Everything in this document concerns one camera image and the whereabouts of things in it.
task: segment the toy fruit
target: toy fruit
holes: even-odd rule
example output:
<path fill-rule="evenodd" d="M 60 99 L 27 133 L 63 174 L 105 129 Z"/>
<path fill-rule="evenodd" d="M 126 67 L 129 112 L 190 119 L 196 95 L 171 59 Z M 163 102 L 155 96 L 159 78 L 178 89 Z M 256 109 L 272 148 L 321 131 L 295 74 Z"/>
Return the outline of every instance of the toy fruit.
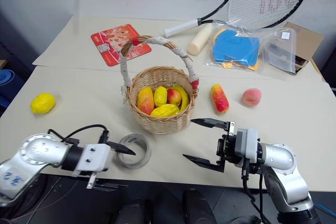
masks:
<path fill-rule="evenodd" d="M 167 102 L 170 104 L 175 104 L 176 106 L 180 106 L 182 102 L 182 95 L 176 89 L 168 89 L 167 90 Z"/>
<path fill-rule="evenodd" d="M 164 104 L 154 109 L 151 116 L 157 116 L 159 118 L 166 118 L 168 116 L 177 115 L 180 112 L 175 104 Z"/>
<path fill-rule="evenodd" d="M 171 89 L 175 89 L 175 90 L 177 90 L 178 92 L 181 93 L 182 103 L 181 103 L 180 111 L 183 112 L 185 110 L 185 108 L 188 107 L 188 105 L 189 105 L 189 96 L 188 96 L 187 92 L 181 86 L 172 86 Z"/>
<path fill-rule="evenodd" d="M 214 84 L 211 87 L 211 98 L 215 108 L 219 113 L 226 112 L 229 109 L 229 102 L 224 94 L 224 91 L 219 84 Z"/>
<path fill-rule="evenodd" d="M 160 107 L 167 103 L 167 89 L 159 86 L 154 93 L 155 106 Z"/>
<path fill-rule="evenodd" d="M 260 102 L 261 91 L 259 89 L 248 89 L 244 92 L 241 101 L 247 106 L 256 106 Z"/>
<path fill-rule="evenodd" d="M 49 112 L 56 104 L 56 99 L 52 94 L 39 94 L 30 104 L 30 108 L 35 114 L 45 114 Z"/>
<path fill-rule="evenodd" d="M 151 114 L 154 110 L 154 96 L 151 87 L 146 87 L 139 91 L 136 105 L 143 113 Z"/>

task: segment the tennis racket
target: tennis racket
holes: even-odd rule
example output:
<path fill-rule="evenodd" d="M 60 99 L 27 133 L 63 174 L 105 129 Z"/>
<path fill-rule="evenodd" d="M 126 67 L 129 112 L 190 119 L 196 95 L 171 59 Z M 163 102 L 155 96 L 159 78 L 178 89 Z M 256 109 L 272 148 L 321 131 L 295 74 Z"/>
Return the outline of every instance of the tennis racket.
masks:
<path fill-rule="evenodd" d="M 215 10 L 202 18 L 164 30 L 167 37 L 205 23 L 212 23 L 208 19 L 228 4 L 228 22 L 248 29 L 273 27 L 286 20 L 301 5 L 303 0 L 224 0 Z"/>

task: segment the basket handle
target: basket handle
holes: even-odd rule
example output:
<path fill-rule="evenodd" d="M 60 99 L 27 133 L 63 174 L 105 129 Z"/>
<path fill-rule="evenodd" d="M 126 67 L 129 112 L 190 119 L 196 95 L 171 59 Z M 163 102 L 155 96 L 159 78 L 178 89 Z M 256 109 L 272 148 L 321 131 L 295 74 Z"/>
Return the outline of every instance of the basket handle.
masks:
<path fill-rule="evenodd" d="M 127 86 L 127 87 L 132 86 L 132 81 L 130 79 L 130 76 L 129 76 L 128 70 L 127 70 L 127 58 L 126 58 L 125 55 L 127 55 L 133 47 L 137 46 L 140 43 L 143 43 L 143 44 L 158 44 L 158 45 L 168 47 L 170 50 L 172 50 L 174 54 L 178 55 L 184 61 L 185 66 L 187 67 L 188 72 L 189 72 L 189 82 L 190 82 L 193 90 L 197 89 L 197 86 L 199 84 L 199 78 L 194 72 L 194 69 L 193 69 L 193 66 L 192 66 L 192 61 L 189 58 L 189 56 L 187 55 L 187 53 L 183 49 L 175 46 L 171 41 L 169 41 L 166 38 L 152 37 L 152 36 L 148 36 L 148 35 L 134 37 L 134 38 L 128 40 L 124 44 L 124 46 L 121 48 L 121 51 L 120 51 L 121 52 L 120 53 L 120 70 L 121 70 L 121 74 L 122 74 L 122 77 L 123 77 L 124 82 L 125 82 L 125 86 Z"/>

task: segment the plastic bag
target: plastic bag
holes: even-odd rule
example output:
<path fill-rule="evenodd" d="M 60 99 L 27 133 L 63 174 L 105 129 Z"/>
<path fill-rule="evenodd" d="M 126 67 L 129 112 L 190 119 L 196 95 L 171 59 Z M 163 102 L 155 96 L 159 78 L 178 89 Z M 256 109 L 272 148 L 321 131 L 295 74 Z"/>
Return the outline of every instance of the plastic bag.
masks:
<path fill-rule="evenodd" d="M 213 23 L 209 43 L 212 56 L 206 59 L 207 66 L 262 71 L 264 62 L 268 62 L 292 71 L 292 59 L 295 66 L 296 34 L 291 28 L 247 30 L 231 24 Z"/>

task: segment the blue sponge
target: blue sponge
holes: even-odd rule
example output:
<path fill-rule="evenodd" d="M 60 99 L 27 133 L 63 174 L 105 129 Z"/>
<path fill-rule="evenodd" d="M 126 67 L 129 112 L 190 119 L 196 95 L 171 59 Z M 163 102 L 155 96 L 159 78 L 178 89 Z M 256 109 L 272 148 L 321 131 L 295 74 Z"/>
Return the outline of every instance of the blue sponge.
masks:
<path fill-rule="evenodd" d="M 213 56 L 216 62 L 236 61 L 245 66 L 254 66 L 258 60 L 259 39 L 238 37 L 236 32 L 225 30 L 216 38 Z"/>

